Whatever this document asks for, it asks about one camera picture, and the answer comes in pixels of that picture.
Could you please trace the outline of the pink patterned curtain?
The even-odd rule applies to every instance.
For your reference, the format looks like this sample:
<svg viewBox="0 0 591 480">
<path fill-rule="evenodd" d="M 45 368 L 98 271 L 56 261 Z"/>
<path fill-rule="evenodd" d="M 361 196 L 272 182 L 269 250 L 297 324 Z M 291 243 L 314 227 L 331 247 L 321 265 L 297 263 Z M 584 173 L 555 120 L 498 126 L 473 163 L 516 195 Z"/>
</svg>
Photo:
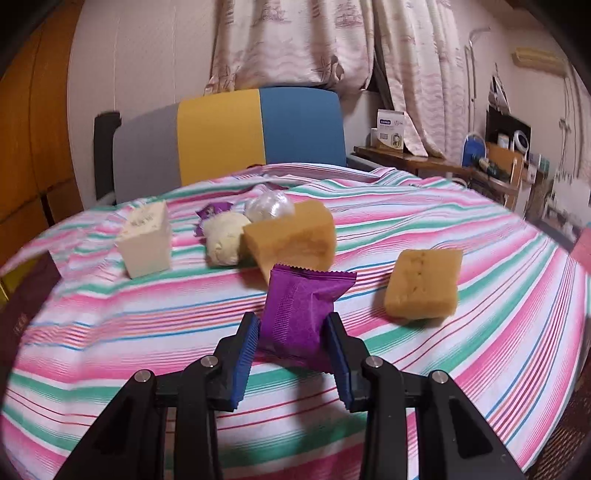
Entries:
<svg viewBox="0 0 591 480">
<path fill-rule="evenodd" d="M 374 74 L 405 115 L 406 148 L 460 162 L 466 81 L 448 1 L 223 1 L 205 91 L 305 85 L 353 95 Z"/>
</svg>

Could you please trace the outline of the wooden side shelf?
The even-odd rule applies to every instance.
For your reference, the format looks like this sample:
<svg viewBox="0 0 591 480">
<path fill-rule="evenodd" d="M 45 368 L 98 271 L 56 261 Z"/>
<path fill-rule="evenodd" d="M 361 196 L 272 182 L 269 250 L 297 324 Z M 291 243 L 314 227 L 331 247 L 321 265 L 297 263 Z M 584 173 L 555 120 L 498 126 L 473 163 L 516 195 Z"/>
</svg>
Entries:
<svg viewBox="0 0 591 480">
<path fill-rule="evenodd" d="M 486 153 L 486 158 L 494 162 L 502 172 L 513 174 L 514 179 L 501 182 L 498 179 L 487 177 L 473 164 L 463 167 L 439 157 L 414 156 L 387 148 L 356 146 L 353 149 L 353 155 L 356 157 L 379 166 L 407 171 L 415 176 L 425 173 L 445 178 L 458 177 L 466 182 L 480 181 L 488 185 L 494 192 L 507 196 L 507 208 L 512 207 L 514 213 L 526 215 L 531 202 L 524 203 L 525 189 L 526 187 L 532 189 L 532 184 L 527 181 L 528 169 L 523 155 L 493 144 L 487 146 Z"/>
</svg>

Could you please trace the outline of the striped pink green bedsheet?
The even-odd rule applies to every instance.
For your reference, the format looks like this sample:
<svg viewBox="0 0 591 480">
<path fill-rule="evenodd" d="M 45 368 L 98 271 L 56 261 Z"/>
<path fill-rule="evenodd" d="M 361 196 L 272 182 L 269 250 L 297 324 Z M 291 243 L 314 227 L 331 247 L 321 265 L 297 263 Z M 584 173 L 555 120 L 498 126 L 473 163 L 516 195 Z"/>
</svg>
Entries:
<svg viewBox="0 0 591 480">
<path fill-rule="evenodd" d="M 356 275 L 335 301 L 349 335 L 415 374 L 448 372 L 528 469 L 564 413 L 588 351 L 590 277 L 504 207 L 440 179 L 311 164 L 263 166 L 161 196 L 171 264 L 133 279 L 116 241 L 143 199 L 42 233 L 10 261 L 49 253 L 60 281 L 25 324 L 1 406 L 1 444 L 26 479 L 53 478 L 137 370 L 180 370 L 262 312 L 259 267 L 216 267 L 198 212 L 280 190 L 335 223 L 332 269 Z"/>
</svg>

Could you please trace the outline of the gold metal tin box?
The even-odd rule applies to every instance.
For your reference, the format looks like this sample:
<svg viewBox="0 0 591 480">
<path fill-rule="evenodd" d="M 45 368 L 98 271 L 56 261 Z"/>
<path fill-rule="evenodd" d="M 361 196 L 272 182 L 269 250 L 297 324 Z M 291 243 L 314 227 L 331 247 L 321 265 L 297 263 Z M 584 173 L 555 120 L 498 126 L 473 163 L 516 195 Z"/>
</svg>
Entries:
<svg viewBox="0 0 591 480">
<path fill-rule="evenodd" d="M 15 364 L 25 330 L 61 280 L 49 252 L 43 252 L 1 276 L 1 395 Z"/>
</svg>

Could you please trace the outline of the cream tall carton box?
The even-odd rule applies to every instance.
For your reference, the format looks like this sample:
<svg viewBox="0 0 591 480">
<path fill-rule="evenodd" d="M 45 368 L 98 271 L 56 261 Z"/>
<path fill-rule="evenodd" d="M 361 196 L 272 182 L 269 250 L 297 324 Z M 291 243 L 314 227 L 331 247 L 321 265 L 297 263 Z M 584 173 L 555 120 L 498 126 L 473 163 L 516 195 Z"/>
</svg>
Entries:
<svg viewBox="0 0 591 480">
<path fill-rule="evenodd" d="M 133 208 L 115 245 L 131 279 L 168 270 L 172 232 L 164 201 Z"/>
</svg>

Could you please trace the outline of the white blue medicine box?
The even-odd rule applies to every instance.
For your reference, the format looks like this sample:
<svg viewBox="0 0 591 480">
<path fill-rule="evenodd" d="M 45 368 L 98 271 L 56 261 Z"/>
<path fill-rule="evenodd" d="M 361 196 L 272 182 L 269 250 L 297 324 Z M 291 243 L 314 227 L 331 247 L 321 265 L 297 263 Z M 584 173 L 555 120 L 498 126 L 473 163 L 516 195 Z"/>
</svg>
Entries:
<svg viewBox="0 0 591 480">
<path fill-rule="evenodd" d="M 405 115 L 403 112 L 377 111 L 377 144 L 379 147 L 404 150 Z"/>
</svg>

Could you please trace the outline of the grey yellow blue headboard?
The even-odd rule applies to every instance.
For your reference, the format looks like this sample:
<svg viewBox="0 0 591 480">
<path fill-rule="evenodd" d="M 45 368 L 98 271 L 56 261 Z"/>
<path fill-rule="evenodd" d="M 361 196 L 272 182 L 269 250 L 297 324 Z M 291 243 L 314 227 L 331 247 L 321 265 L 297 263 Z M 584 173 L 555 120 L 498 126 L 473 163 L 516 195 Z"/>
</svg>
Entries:
<svg viewBox="0 0 591 480">
<path fill-rule="evenodd" d="M 118 202 L 252 166 L 346 165 L 339 97 L 310 87 L 219 93 L 152 110 L 123 121 L 112 153 Z"/>
</svg>

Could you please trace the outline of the yellow sponge block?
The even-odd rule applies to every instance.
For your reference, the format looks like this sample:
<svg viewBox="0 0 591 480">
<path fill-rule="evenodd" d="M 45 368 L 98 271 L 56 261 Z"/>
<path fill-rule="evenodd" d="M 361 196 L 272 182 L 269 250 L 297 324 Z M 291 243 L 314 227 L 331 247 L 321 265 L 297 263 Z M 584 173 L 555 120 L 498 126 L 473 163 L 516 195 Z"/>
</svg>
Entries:
<svg viewBox="0 0 591 480">
<path fill-rule="evenodd" d="M 335 261 L 335 221 L 318 200 L 295 203 L 293 215 L 246 225 L 243 239 L 266 283 L 276 264 L 329 271 Z"/>
<path fill-rule="evenodd" d="M 389 279 L 384 307 L 407 321 L 445 319 L 456 312 L 463 251 L 401 251 Z"/>
</svg>

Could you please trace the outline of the white pearly plastic packet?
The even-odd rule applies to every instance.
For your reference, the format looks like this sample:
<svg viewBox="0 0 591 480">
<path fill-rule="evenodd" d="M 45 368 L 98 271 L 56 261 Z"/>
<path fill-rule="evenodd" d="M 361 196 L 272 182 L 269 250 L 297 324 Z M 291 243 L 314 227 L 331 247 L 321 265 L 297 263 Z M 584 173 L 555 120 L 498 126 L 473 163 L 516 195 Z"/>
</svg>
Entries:
<svg viewBox="0 0 591 480">
<path fill-rule="evenodd" d="M 245 205 L 245 216 L 252 223 L 294 215 L 294 213 L 296 213 L 294 203 L 280 191 L 264 191 Z"/>
</svg>

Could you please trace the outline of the wooden wardrobe panels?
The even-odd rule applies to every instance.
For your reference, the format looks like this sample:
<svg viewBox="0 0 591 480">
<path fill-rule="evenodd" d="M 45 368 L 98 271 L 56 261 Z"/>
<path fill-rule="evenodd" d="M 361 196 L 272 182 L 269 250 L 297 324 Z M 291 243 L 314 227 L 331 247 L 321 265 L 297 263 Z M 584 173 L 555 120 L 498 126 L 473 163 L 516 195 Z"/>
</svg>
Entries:
<svg viewBox="0 0 591 480">
<path fill-rule="evenodd" d="M 1 262 L 83 210 L 67 119 L 73 37 L 84 3 L 59 1 L 1 77 Z"/>
</svg>

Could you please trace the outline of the black rolled mat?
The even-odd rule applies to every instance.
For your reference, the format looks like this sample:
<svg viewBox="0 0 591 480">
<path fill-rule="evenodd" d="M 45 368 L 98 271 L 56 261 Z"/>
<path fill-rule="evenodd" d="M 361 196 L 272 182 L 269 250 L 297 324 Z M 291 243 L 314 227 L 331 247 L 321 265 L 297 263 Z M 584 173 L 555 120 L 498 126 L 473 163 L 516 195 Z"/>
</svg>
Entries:
<svg viewBox="0 0 591 480">
<path fill-rule="evenodd" d="M 119 111 L 97 115 L 93 126 L 93 165 L 96 200 L 114 192 L 113 138 L 121 125 Z"/>
</svg>

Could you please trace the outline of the purple snack packet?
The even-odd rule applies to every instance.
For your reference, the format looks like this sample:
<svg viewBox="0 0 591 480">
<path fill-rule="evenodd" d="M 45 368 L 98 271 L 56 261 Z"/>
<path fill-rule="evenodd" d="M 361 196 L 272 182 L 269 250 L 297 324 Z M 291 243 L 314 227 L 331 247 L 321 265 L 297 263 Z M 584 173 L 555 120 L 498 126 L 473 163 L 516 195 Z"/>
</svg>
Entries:
<svg viewBox="0 0 591 480">
<path fill-rule="evenodd" d="M 194 229 L 195 236 L 201 237 L 204 235 L 204 232 L 202 231 L 202 224 L 204 224 L 205 221 L 218 214 L 229 211 L 231 208 L 232 204 L 230 202 L 212 202 L 204 206 L 204 208 L 198 210 L 198 221 Z"/>
<path fill-rule="evenodd" d="M 260 320 L 259 348 L 298 367 L 331 373 L 322 324 L 335 301 L 356 283 L 355 272 L 276 264 Z"/>
</svg>

